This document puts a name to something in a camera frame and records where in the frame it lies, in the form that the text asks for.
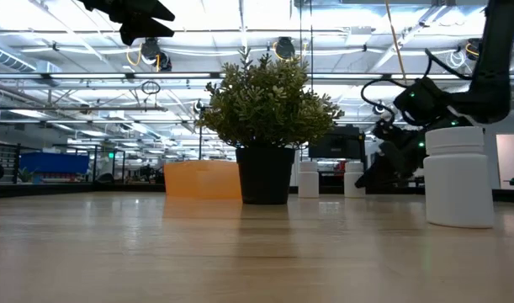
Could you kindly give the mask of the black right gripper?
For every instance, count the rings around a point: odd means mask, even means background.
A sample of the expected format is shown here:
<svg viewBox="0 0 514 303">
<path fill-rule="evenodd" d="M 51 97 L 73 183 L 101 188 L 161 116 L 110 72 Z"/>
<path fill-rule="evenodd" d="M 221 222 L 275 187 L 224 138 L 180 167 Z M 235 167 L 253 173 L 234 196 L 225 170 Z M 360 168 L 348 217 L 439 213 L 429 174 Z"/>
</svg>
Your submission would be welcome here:
<svg viewBox="0 0 514 303">
<path fill-rule="evenodd" d="M 356 181 L 358 189 L 382 187 L 392 182 L 392 173 L 411 177 L 422 167 L 427 156 L 422 132 L 401 129 L 381 119 L 376 122 L 373 134 L 383 141 L 379 145 L 382 161 L 375 161 Z"/>
</svg>

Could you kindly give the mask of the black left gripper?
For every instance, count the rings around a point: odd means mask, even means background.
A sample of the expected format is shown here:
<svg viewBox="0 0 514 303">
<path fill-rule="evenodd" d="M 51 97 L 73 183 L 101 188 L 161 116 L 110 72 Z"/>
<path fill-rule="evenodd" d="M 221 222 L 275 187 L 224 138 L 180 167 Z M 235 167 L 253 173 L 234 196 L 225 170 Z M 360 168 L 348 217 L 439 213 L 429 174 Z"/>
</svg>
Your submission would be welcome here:
<svg viewBox="0 0 514 303">
<path fill-rule="evenodd" d="M 109 12 L 115 20 L 130 17 L 155 18 L 173 21 L 175 15 L 159 0 L 78 0 L 86 10 L 97 9 Z M 173 37 L 174 31 L 154 19 L 134 20 L 124 22 L 119 29 L 120 39 L 127 46 L 132 46 L 139 38 Z"/>
</svg>

